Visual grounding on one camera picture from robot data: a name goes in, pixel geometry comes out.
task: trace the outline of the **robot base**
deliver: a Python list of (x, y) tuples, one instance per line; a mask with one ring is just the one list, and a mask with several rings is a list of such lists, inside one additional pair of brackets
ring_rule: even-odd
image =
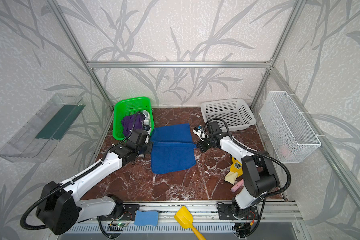
[(259, 218), (259, 214), (257, 211), (257, 207), (254, 206), (250, 206), (246, 209), (243, 209), (240, 216), (235, 217), (233, 215), (233, 211), (232, 211), (232, 204), (224, 204), (224, 203), (218, 203), (217, 204), (217, 210), (219, 211), (219, 219), (220, 220), (248, 220), (252, 221), (253, 220), (253, 214), (251, 212), (254, 213), (254, 219), (257, 220)]
[[(129, 212), (131, 213), (131, 215), (129, 215), (128, 213), (125, 213), (119, 220), (125, 220), (125, 221), (134, 221), (135, 217), (136, 217), (136, 212), (139, 209), (140, 205), (139, 204), (125, 204), (124, 205), (125, 210), (124, 212)], [(100, 220), (101, 221), (112, 221), (113, 219), (116, 219), (118, 217), (120, 217), (121, 214), (116, 214), (116, 215), (108, 215), (108, 216), (100, 216)]]

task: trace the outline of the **vent grille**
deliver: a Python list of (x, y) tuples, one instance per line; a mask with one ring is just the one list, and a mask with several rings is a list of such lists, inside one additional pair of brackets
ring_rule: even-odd
[[(193, 223), (193, 226), (201, 233), (232, 233), (231, 223)], [(184, 229), (178, 223), (159, 223), (154, 226), (135, 226), (130, 223), (127, 227), (122, 228), (122, 233), (185, 233), (192, 232), (190, 228)], [(97, 223), (77, 223), (67, 233), (100, 233)]]

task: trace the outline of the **green plastic basket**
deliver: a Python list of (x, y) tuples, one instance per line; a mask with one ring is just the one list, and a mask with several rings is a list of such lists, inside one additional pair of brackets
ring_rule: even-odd
[(121, 125), (121, 120), (125, 116), (133, 115), (138, 111), (143, 112), (146, 110), (151, 117), (151, 128), (154, 130), (154, 118), (152, 116), (151, 101), (147, 97), (138, 97), (122, 100), (115, 105), (114, 115), (113, 115), (113, 137), (116, 140), (123, 140), (125, 138), (123, 134), (123, 126)]

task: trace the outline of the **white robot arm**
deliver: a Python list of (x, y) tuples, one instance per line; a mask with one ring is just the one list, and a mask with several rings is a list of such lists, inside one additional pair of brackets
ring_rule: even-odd
[[(217, 121), (222, 121), (226, 125), (227, 132), (221, 131)], [(206, 126), (209, 135), (204, 131)], [(231, 154), (242, 165), (244, 188), (232, 199), (231, 206), (235, 218), (244, 218), (250, 211), (250, 207), (254, 207), (268, 195), (279, 194), (288, 188), (289, 183), (277, 192), (268, 193), (271, 189), (279, 186), (279, 178), (272, 162), (283, 164), (270, 157), (267, 152), (256, 151), (237, 141), (229, 132), (224, 120), (211, 119), (206, 122), (204, 127), (198, 126), (193, 130), (201, 139), (196, 146), (202, 152), (206, 152), (212, 147), (218, 147)], [(257, 167), (262, 167), (262, 170), (259, 172)]]
[[(20, 225), (27, 230), (49, 228), (55, 235), (69, 230), (75, 223), (98, 216), (120, 217), (125, 209), (123, 201), (108, 195), (100, 199), (80, 200), (94, 185), (112, 172), (134, 161), (142, 153), (149, 153), (152, 142), (149, 134), (141, 129), (133, 130), (125, 144), (112, 146), (98, 160), (82, 172), (57, 184), (44, 186), (41, 199), (24, 213)], [(26, 223), (29, 213), (35, 209), (36, 216), (45, 224), (31, 226)]]

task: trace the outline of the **purple cloth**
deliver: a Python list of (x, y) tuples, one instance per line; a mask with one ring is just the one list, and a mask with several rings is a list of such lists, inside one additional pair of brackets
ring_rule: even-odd
[[(123, 120), (121, 120), (121, 125), (123, 126), (123, 134), (124, 136), (128, 136), (130, 133), (130, 130), (132, 130), (133, 127), (133, 120), (135, 118), (136, 114), (125, 116)], [(137, 115), (136, 122), (135, 122), (135, 129), (142, 129), (141, 125), (141, 115)]]

